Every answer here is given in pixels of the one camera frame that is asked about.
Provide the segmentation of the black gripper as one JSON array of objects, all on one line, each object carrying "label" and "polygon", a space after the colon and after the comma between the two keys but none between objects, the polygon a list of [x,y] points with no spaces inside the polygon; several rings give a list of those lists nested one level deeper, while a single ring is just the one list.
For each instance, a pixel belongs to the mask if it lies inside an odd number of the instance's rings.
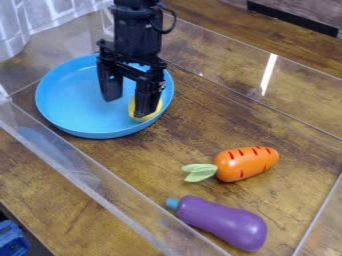
[{"label": "black gripper", "polygon": [[165,63],[159,59],[163,34],[163,12],[159,0],[113,0],[113,40],[100,39],[97,78],[101,96],[107,102],[123,96],[123,76],[116,63],[147,65],[147,76],[139,79],[135,89],[135,116],[143,117],[156,110],[165,88]]}]

